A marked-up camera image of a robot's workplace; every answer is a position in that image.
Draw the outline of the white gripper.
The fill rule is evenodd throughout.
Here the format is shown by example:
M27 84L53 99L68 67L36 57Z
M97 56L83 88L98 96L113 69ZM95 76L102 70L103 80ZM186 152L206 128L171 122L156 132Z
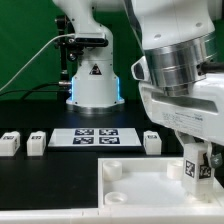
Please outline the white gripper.
M224 146L224 74L209 73L189 86L189 94L168 97L147 82L139 83L140 96L149 119L175 130L183 149L197 138L207 142L208 165L223 164L220 153L213 154L212 143Z

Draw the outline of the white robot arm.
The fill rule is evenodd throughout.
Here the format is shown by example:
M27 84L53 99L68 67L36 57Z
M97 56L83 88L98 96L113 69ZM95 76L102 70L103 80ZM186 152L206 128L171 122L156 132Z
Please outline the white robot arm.
M133 77L151 121L172 128L186 141L205 141L206 165L216 168L224 145L224 65L217 56L208 0L53 0L73 33L70 58L79 61L68 103L81 108L110 107L118 98L113 74L113 35L94 11L122 9L137 37L142 57Z

